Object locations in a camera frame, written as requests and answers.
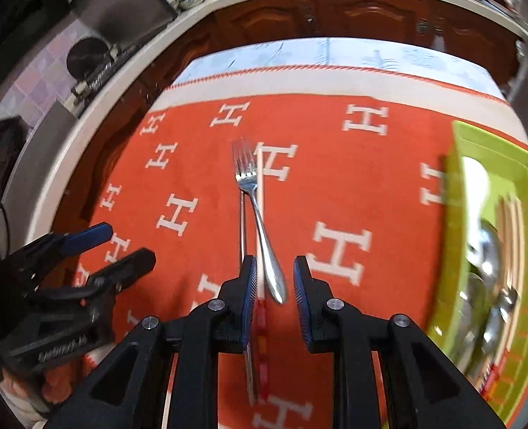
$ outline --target tiled backsplash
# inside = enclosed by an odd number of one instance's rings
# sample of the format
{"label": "tiled backsplash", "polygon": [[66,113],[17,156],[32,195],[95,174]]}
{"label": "tiled backsplash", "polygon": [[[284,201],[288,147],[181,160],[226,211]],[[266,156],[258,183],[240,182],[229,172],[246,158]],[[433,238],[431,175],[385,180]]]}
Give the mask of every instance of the tiled backsplash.
{"label": "tiled backsplash", "polygon": [[34,127],[55,100],[64,102],[76,83],[66,68],[66,57],[79,39],[90,35],[90,30],[74,19],[43,47],[5,92],[0,119],[20,115]]}

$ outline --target fork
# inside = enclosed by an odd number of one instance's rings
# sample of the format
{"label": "fork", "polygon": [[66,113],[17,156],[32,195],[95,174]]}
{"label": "fork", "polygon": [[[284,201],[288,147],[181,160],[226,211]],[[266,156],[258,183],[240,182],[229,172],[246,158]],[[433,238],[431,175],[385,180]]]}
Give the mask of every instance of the fork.
{"label": "fork", "polygon": [[256,229],[262,249],[264,279],[266,280],[268,291],[276,303],[280,303],[280,305],[284,304],[288,300],[288,290],[286,289],[284,274],[276,259],[270,240],[266,235],[264,222],[260,216],[260,210],[256,201],[258,183],[256,181],[256,163],[254,162],[252,150],[244,139],[239,138],[232,143],[232,155],[236,183],[239,189],[248,195],[250,203],[252,203],[252,208],[254,209]]}

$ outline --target orange tablecloth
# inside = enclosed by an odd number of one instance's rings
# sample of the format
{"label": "orange tablecloth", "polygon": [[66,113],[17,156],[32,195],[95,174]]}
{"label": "orange tablecloth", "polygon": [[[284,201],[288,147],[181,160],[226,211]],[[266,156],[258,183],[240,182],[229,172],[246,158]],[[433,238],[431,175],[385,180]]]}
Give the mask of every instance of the orange tablecloth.
{"label": "orange tablecloth", "polygon": [[[210,80],[199,88],[210,90]],[[109,222],[115,235],[83,255],[78,273],[141,246],[156,253],[154,271],[118,296],[118,340],[143,316],[172,319],[211,299],[238,275],[230,143],[239,136],[262,142],[265,224],[292,296],[286,306],[268,302],[269,401],[251,408],[242,356],[221,355],[219,422],[230,429],[330,427],[332,361],[309,355],[301,340],[293,259],[330,263],[312,265],[313,274],[364,313],[402,312],[425,328],[442,237],[441,181],[433,170],[442,169],[456,118],[360,95],[231,95],[154,109],[95,209],[92,223]],[[356,128],[362,121],[386,127]],[[253,227],[249,253],[255,253]]]}

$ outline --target green tray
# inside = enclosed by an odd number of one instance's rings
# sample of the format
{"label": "green tray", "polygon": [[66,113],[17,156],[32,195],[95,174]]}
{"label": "green tray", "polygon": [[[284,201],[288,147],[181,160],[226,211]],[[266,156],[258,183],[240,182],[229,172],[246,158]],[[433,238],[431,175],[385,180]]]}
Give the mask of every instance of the green tray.
{"label": "green tray", "polygon": [[461,158],[474,158],[490,178],[490,195],[482,217],[494,223],[499,196],[513,193],[522,202],[525,226],[525,273],[516,334],[500,380],[489,403],[508,422],[528,385],[528,151],[465,122],[453,122],[454,144],[446,161],[446,232],[435,310],[429,323],[429,337],[448,355],[460,322],[466,288],[468,263],[465,257],[466,215]]}

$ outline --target spoon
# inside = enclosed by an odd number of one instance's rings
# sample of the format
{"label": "spoon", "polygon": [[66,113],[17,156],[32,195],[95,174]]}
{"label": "spoon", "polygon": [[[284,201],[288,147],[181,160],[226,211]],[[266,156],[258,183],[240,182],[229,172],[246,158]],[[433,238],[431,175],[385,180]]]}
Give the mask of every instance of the spoon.
{"label": "spoon", "polygon": [[454,340],[451,361],[463,372],[469,364],[474,344],[484,320],[486,288],[483,280],[474,273],[469,273],[465,292],[459,295],[463,299],[460,312],[460,325]]}
{"label": "spoon", "polygon": [[503,282],[501,267],[501,249],[496,229],[485,220],[480,222],[479,231],[482,260],[479,263],[478,275],[483,280],[489,296],[498,294]]}
{"label": "spoon", "polygon": [[474,349],[470,365],[465,372],[471,383],[475,383],[483,375],[482,370],[485,365],[488,365],[490,361],[488,358],[494,355],[502,336],[503,328],[510,321],[517,301],[518,292],[514,287],[504,288],[498,294],[496,303],[488,314],[482,333],[482,340]]}
{"label": "spoon", "polygon": [[466,194],[466,259],[479,268],[482,262],[480,212],[490,192],[490,180],[486,169],[476,159],[462,157],[462,167]]}

